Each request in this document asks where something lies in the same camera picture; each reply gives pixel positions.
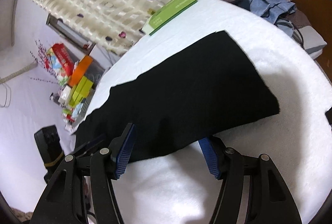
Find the lime green shoe box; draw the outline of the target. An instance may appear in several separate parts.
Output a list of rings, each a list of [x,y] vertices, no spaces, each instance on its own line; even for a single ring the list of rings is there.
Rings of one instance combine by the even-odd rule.
[[[79,83],[71,89],[68,106],[75,108],[84,98],[87,98],[92,86],[93,82],[83,76]]]

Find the orange cardboard box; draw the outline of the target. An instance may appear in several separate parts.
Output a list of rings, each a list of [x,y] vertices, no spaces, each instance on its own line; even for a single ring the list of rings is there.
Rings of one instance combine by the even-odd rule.
[[[86,55],[82,60],[79,61],[68,81],[68,85],[70,87],[73,87],[79,83],[92,62],[93,59],[89,55]]]

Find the black pants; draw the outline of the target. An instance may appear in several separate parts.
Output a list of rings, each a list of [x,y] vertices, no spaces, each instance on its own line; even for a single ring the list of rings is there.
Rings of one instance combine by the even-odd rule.
[[[166,156],[206,136],[274,116],[277,98],[227,32],[212,33],[116,85],[75,132],[76,146],[108,144],[136,126],[131,162]]]

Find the blue crumpled clothing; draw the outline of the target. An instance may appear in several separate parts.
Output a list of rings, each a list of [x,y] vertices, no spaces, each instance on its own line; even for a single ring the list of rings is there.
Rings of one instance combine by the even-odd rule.
[[[296,12],[295,3],[290,0],[236,0],[233,2],[265,21],[275,25],[287,36],[293,36],[294,26],[286,19],[287,15]]]

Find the green white flat box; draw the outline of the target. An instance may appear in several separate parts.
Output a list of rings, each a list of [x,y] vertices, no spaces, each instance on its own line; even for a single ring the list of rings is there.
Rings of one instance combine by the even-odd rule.
[[[164,25],[173,20],[186,9],[194,5],[197,0],[171,0],[161,9],[156,11],[141,29],[146,35],[153,35]]]

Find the window with metal frame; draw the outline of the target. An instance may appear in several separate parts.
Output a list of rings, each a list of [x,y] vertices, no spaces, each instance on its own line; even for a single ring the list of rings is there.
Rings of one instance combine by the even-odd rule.
[[[86,55],[90,55],[96,45],[96,43],[64,24],[62,19],[57,19],[51,14],[47,17],[46,25]]]

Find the white towel bed cover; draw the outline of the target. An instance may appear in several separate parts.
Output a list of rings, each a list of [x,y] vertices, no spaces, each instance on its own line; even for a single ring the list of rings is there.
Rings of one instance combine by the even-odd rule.
[[[143,37],[104,75],[88,111],[112,86],[136,79],[204,36],[226,31],[277,97],[280,113],[220,133],[247,156],[269,155],[284,178],[303,223],[331,191],[331,84],[286,33],[221,0],[198,0],[153,36]],[[221,183],[208,171],[198,143],[128,166],[114,184],[125,223],[208,223]]]

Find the grey folded cloth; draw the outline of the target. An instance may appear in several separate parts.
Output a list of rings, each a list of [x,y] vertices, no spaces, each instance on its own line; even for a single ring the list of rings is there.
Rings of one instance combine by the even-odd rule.
[[[325,42],[323,37],[312,27],[307,16],[300,10],[297,10],[295,13],[289,15],[288,19],[294,26],[292,38],[307,54],[313,60],[322,55],[323,48],[327,46],[327,42]]]

